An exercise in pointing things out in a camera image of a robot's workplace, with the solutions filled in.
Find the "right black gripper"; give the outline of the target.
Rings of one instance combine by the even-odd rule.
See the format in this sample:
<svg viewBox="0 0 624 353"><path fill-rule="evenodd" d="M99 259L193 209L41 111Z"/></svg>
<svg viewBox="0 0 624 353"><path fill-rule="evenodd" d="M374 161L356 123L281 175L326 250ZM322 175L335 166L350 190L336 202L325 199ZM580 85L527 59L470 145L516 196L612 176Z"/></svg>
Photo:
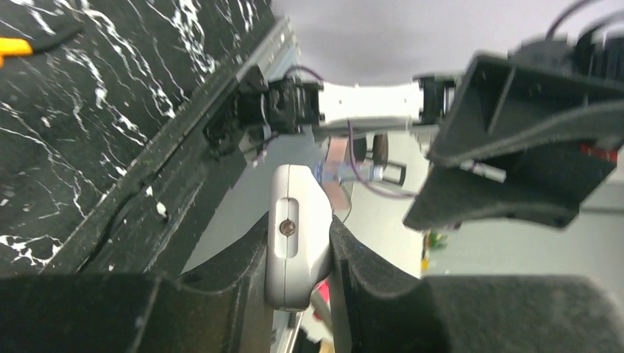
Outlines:
<svg viewBox="0 0 624 353"><path fill-rule="evenodd" d="M623 140L623 33L533 39L508 58L473 57L405 226L512 218L561 229L616 168L614 150L592 144Z"/></svg>

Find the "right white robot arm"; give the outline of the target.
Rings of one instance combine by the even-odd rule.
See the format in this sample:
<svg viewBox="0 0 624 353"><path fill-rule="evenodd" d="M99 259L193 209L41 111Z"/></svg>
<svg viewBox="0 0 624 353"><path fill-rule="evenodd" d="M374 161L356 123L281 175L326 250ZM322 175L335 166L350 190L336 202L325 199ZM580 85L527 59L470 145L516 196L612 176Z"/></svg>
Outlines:
<svg viewBox="0 0 624 353"><path fill-rule="evenodd" d="M507 57L476 54L460 78L395 86L346 86L259 70L239 90L239 125L282 134L318 126L341 134L434 129L433 172L404 224L427 230L510 218L566 227L615 169L623 146L623 38L576 44L545 38Z"/></svg>

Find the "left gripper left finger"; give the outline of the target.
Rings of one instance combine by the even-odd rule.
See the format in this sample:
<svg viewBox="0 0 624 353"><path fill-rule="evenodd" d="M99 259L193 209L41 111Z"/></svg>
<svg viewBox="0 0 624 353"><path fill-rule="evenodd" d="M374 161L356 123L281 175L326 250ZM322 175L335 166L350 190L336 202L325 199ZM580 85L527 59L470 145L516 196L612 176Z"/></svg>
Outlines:
<svg viewBox="0 0 624 353"><path fill-rule="evenodd" d="M1 281L3 352L268 352L267 216L177 279L145 274Z"/></svg>

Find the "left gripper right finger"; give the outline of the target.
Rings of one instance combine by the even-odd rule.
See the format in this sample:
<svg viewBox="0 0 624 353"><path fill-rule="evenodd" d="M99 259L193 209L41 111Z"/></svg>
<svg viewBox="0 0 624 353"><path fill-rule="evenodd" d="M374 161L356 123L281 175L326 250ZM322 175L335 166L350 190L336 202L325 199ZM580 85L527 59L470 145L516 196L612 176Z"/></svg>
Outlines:
<svg viewBox="0 0 624 353"><path fill-rule="evenodd" d="M337 218L329 277L337 352L621 352L623 308L592 280L416 278Z"/></svg>

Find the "yellow black pliers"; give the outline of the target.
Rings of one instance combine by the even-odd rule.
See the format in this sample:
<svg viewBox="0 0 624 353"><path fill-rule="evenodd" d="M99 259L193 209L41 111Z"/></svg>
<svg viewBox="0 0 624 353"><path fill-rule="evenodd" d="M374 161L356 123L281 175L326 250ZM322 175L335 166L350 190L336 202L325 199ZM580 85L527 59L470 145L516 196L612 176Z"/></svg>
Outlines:
<svg viewBox="0 0 624 353"><path fill-rule="evenodd" d="M82 31L83 25L80 23L68 23L55 30L52 35L40 35L32 39L1 37L1 67L7 57L29 57L51 51Z"/></svg>

